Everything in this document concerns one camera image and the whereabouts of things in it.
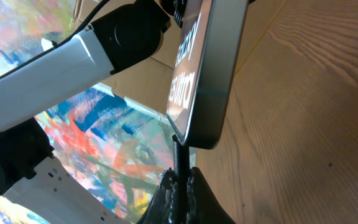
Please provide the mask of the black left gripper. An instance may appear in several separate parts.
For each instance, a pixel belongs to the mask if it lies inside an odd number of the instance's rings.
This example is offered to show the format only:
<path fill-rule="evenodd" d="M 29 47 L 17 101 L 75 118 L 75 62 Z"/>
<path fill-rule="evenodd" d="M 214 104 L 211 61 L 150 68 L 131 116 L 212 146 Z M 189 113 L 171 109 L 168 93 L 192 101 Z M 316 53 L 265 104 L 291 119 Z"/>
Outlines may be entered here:
<path fill-rule="evenodd" d="M 196 30 L 203 0 L 159 0 L 160 6 L 173 17 L 179 28 Z"/>

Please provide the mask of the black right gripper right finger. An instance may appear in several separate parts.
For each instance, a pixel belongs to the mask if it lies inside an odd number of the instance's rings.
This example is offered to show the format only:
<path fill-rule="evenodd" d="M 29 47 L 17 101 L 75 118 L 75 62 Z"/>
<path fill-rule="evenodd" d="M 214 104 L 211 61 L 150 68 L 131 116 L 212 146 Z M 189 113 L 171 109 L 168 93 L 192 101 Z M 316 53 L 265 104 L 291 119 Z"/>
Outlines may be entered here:
<path fill-rule="evenodd" d="M 222 208 L 204 175 L 198 167 L 193 167 L 187 182 L 188 224 L 235 224 Z"/>

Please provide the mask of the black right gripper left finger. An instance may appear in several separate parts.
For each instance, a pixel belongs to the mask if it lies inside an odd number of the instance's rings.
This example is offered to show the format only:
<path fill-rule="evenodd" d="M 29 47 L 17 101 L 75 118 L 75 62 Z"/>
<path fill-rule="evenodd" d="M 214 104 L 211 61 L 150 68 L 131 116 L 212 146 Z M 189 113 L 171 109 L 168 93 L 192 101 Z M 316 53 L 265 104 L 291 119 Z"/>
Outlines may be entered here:
<path fill-rule="evenodd" d="M 160 183 L 137 224 L 169 224 L 175 222 L 177 217 L 175 204 L 178 195 L 175 173 L 172 169 L 168 169 L 160 174 L 160 178 Z"/>

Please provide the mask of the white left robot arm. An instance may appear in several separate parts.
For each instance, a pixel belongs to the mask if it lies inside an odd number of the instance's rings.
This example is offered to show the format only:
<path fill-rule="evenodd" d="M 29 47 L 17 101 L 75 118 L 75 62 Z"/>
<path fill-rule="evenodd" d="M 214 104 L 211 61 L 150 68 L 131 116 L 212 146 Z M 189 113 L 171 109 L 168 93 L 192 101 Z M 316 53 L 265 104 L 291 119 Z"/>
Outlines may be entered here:
<path fill-rule="evenodd" d="M 50 223 L 122 223 L 53 155 L 37 114 L 156 53 L 186 0 L 137 0 L 0 76 L 0 197 Z"/>

